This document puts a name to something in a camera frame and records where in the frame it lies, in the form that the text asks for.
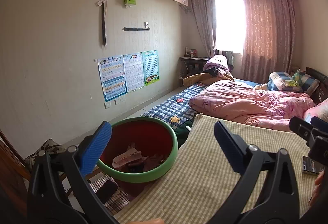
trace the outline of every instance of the dark wooden headboard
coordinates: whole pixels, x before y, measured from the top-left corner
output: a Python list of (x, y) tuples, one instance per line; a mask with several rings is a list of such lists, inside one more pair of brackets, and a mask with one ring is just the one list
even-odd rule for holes
[(306, 73), (320, 81), (319, 86), (311, 95), (313, 102), (317, 105), (328, 98), (328, 77), (309, 67), (306, 67)]

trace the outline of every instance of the baseboard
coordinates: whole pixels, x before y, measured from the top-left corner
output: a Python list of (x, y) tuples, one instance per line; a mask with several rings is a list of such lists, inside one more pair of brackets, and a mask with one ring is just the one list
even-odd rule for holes
[[(144, 103), (138, 105), (137, 107), (135, 107), (135, 108), (133, 108), (133, 109), (131, 109), (131, 110), (129, 110), (129, 111), (127, 111), (127, 112), (125, 112), (125, 113), (119, 115), (118, 117), (116, 117), (116, 118), (114, 118), (114, 119), (109, 120), (109, 122), (110, 122), (110, 123), (116, 123), (116, 122), (118, 122), (118, 121), (124, 120), (124, 119), (127, 118), (128, 116), (132, 115), (133, 113), (136, 113), (136, 112), (139, 111), (140, 109), (142, 109), (142, 108), (148, 106), (149, 104), (155, 102), (156, 100), (158, 100), (158, 99), (160, 99), (161, 97), (167, 95), (168, 93), (172, 92), (172, 91), (175, 90), (175, 89), (176, 89), (176, 88), (170, 88), (170, 89), (167, 89), (167, 90), (165, 90), (164, 92), (160, 93), (159, 95), (157, 95), (157, 96), (155, 96), (155, 97), (153, 97), (153, 98), (147, 100), (146, 102), (144, 102)], [(82, 134), (81, 136), (78, 136), (78, 137), (76, 137), (76, 138), (74, 138), (74, 139), (72, 139), (72, 140), (70, 140), (70, 141), (64, 143), (64, 144), (63, 144), (63, 147), (67, 148), (67, 147), (69, 147), (69, 146), (71, 146), (71, 145), (78, 145), (79, 143), (82, 142), (82, 140), (83, 140), (85, 137), (94, 134), (94, 132), (97, 130), (97, 128), (98, 128), (98, 127), (96, 127), (96, 128), (94, 128), (94, 129), (92, 129), (92, 130), (90, 130), (90, 131), (88, 131), (88, 132)]]

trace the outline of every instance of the yellow star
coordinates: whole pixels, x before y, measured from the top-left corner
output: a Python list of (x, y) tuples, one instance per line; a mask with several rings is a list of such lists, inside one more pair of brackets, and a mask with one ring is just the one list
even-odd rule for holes
[(170, 119), (171, 119), (171, 123), (173, 122), (179, 123), (181, 120), (181, 118), (178, 118), (177, 116), (170, 117)]

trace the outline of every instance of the hand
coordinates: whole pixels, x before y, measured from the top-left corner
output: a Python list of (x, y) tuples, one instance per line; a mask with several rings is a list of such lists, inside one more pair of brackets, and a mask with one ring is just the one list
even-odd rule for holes
[(157, 218), (143, 222), (128, 222), (127, 224), (165, 224), (164, 220)]
[(318, 195), (320, 194), (320, 189), (321, 189), (321, 183), (323, 181), (323, 176), (324, 176), (324, 171), (319, 173), (318, 178), (315, 180), (314, 185), (315, 185), (315, 189), (312, 193), (312, 197), (309, 200), (309, 206), (313, 206), (313, 204), (315, 203), (315, 201), (318, 198)]

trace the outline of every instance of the yellow checkered tablecloth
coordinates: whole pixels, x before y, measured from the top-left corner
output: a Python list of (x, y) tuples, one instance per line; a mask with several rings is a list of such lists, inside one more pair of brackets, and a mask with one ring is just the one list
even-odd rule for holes
[[(173, 167), (115, 215), (120, 223), (160, 217), (165, 224), (203, 224), (213, 216), (240, 177), (233, 172), (214, 138), (216, 121), (217, 118), (202, 114), (196, 116), (188, 140), (179, 149)], [(298, 183), (300, 214), (303, 215), (308, 208), (315, 180), (315, 176), (301, 173), (302, 157), (309, 151), (305, 141), (294, 133), (231, 121), (224, 123), (247, 144), (255, 144), (263, 151), (288, 150)], [(261, 172), (245, 210), (255, 204), (265, 175), (266, 172)]]

